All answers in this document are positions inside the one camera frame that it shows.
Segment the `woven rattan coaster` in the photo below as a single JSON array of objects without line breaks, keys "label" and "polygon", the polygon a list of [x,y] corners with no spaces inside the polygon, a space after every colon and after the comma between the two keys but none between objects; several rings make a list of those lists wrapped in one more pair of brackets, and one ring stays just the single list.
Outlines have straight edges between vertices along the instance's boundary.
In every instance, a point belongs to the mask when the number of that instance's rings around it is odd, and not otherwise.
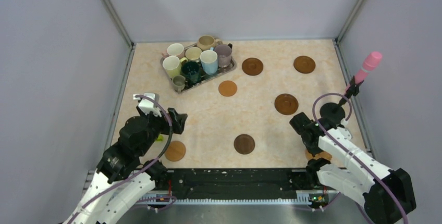
[{"label": "woven rattan coaster", "polygon": [[333,156],[330,153],[325,152],[325,151],[322,151],[322,152],[320,152],[320,153],[318,153],[316,155],[312,155],[308,150],[305,150],[305,157],[306,157],[307,160],[311,160],[311,159],[318,160],[320,158],[323,158],[323,159],[326,159],[328,161],[331,161],[332,158],[333,158]]}]

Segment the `light bamboo coaster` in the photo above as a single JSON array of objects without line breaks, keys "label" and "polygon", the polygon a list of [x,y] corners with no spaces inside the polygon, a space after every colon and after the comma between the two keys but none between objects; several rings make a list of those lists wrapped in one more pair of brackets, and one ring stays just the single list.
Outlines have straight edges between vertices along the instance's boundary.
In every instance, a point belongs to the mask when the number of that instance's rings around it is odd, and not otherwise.
[{"label": "light bamboo coaster", "polygon": [[222,96],[230,97],[236,94],[237,92],[237,85],[230,80],[223,81],[218,86],[218,91]]},{"label": "light bamboo coaster", "polygon": [[185,154],[186,154],[186,146],[180,141],[172,141],[169,144],[164,156],[169,161],[175,162],[183,159]]}]

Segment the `brown saucer coaster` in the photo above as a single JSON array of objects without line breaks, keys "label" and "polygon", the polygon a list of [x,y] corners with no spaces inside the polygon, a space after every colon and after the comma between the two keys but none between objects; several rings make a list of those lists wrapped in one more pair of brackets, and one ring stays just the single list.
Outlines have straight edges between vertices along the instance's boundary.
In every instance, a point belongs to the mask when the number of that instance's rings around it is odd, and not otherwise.
[{"label": "brown saucer coaster", "polygon": [[292,115],[298,108],[298,100],[291,94],[280,94],[275,98],[274,101],[275,109],[283,115]]},{"label": "brown saucer coaster", "polygon": [[311,73],[311,72],[313,72],[315,70],[316,63],[309,56],[298,56],[294,60],[293,66],[294,66],[296,71],[298,71],[300,73],[307,74],[307,73]]},{"label": "brown saucer coaster", "polygon": [[264,65],[258,58],[247,58],[242,63],[242,71],[249,76],[257,76],[263,71]]}]

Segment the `dark walnut coaster front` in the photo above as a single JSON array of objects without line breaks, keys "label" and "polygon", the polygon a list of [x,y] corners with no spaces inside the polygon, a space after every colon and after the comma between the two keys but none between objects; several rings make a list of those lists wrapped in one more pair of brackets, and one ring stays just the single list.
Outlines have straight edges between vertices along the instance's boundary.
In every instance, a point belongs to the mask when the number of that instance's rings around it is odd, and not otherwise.
[{"label": "dark walnut coaster front", "polygon": [[234,140],[234,148],[239,154],[250,154],[255,149],[254,138],[248,134],[238,135]]}]

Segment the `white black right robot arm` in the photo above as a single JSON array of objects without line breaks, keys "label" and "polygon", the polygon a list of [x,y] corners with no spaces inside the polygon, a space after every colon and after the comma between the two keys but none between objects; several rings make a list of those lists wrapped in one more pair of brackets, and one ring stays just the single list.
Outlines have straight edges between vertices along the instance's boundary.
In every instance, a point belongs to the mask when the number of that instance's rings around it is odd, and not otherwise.
[{"label": "white black right robot arm", "polygon": [[290,120],[308,152],[327,152],[344,165],[340,169],[328,159],[310,159],[306,183],[313,189],[324,185],[337,190],[363,207],[373,223],[396,223],[416,209],[411,177],[405,170],[393,170],[358,148],[351,141],[347,124],[345,118],[340,123],[326,117],[314,121],[305,113]]}]

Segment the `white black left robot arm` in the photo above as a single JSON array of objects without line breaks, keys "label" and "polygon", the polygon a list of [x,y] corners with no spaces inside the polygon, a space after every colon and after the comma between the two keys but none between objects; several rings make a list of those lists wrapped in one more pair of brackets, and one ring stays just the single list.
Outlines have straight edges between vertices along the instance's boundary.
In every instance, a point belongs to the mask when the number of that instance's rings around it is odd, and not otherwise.
[{"label": "white black left robot arm", "polygon": [[65,223],[116,223],[143,195],[167,183],[166,168],[155,158],[142,169],[140,158],[162,134],[182,134],[187,114],[169,108],[166,114],[129,118],[115,144],[105,150],[89,187]]}]

